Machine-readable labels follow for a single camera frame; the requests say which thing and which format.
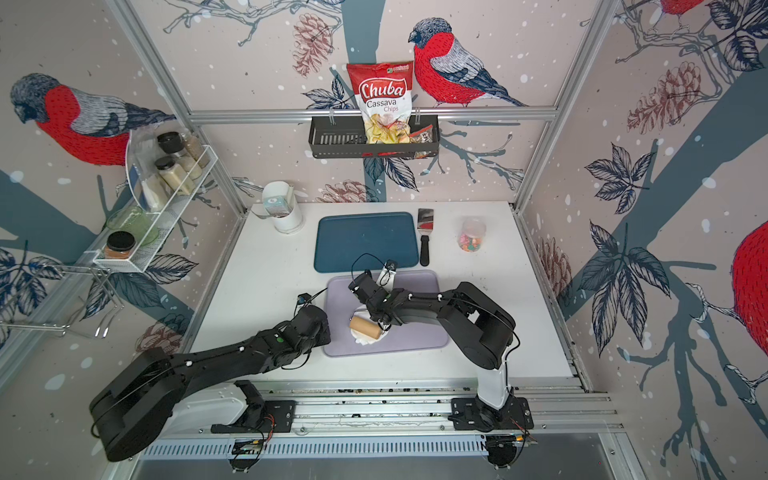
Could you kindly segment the wooden rolling pin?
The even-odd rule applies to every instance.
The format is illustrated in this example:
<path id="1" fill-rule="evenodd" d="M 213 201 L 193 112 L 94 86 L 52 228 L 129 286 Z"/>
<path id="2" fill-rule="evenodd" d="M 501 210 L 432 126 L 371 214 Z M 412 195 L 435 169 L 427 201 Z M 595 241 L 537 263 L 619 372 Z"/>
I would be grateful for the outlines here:
<path id="1" fill-rule="evenodd" d="M 383 333 L 381 327 L 369 319 L 353 316 L 349 323 L 350 332 L 360 342 L 376 342 Z"/>

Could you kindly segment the white dough lump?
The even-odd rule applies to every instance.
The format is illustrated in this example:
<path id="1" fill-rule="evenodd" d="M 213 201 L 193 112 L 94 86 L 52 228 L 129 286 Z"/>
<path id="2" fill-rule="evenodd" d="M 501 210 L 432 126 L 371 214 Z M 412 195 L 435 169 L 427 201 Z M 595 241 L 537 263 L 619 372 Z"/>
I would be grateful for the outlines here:
<path id="1" fill-rule="evenodd" d="M 358 308 L 350 318 L 349 329 L 355 341 L 361 345 L 371 345 L 380 341 L 385 332 L 375 322 L 366 308 Z"/>

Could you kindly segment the lilac silicone mat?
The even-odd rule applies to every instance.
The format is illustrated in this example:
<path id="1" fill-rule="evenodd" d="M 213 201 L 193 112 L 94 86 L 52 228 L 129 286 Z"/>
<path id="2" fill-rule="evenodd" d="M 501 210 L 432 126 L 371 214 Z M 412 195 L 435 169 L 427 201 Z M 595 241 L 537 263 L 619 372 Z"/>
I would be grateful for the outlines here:
<path id="1" fill-rule="evenodd" d="M 358 344 L 350 332 L 349 322 L 355 310 L 366 307 L 348 289 L 350 282 L 349 276 L 337 276 L 327 284 L 324 311 L 328 317 L 331 342 L 323 347 L 326 355 L 350 357 L 436 349 L 448 343 L 449 336 L 439 325 L 409 323 L 391 327 L 376 343 Z"/>

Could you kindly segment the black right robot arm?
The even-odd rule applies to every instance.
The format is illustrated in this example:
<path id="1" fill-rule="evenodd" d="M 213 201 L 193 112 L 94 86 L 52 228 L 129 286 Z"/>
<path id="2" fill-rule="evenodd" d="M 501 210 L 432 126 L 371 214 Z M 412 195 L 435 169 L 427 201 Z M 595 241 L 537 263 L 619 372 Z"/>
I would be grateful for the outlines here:
<path id="1" fill-rule="evenodd" d="M 478 401 L 499 411 L 511 399 L 508 355 L 520 346 L 516 322 L 474 284 L 462 281 L 438 293 L 387 288 L 369 270 L 350 266 L 349 290 L 382 330 L 410 323 L 433 324 L 447 332 L 462 354 L 477 367 Z"/>

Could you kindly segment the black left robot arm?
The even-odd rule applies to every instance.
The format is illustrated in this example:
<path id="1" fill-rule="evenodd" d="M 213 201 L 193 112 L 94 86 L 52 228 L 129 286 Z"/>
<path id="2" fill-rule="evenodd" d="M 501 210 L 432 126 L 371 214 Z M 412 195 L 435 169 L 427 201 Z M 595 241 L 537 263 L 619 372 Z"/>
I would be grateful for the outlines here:
<path id="1" fill-rule="evenodd" d="M 110 462 L 147 448 L 177 403 L 209 387 L 291 364 L 331 341 L 326 313 L 309 305 L 289 321 L 238 343 L 187 354 L 152 348 L 137 356 L 89 405 L 92 433 Z"/>

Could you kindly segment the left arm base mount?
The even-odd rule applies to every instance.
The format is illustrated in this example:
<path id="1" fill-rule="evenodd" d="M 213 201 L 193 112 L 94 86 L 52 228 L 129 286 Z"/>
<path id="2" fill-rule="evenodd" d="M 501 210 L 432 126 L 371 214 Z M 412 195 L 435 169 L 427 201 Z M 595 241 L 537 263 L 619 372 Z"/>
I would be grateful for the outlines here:
<path id="1" fill-rule="evenodd" d="M 174 409 L 152 454 L 162 460 L 224 460 L 247 473 L 277 434 L 292 430 L 298 402 L 267 398 L 247 380 L 202 392 Z"/>

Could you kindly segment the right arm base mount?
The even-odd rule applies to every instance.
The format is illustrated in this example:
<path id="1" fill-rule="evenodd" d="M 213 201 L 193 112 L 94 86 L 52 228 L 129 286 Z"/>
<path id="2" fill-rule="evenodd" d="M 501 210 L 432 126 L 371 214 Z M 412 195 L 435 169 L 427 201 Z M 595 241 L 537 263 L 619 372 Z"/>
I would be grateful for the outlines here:
<path id="1" fill-rule="evenodd" d="M 482 433 L 488 462 L 499 468 L 508 468 L 517 461 L 534 428 L 528 401 L 516 396 L 509 396 L 498 410 L 478 396 L 453 398 L 448 420 L 457 431 Z"/>

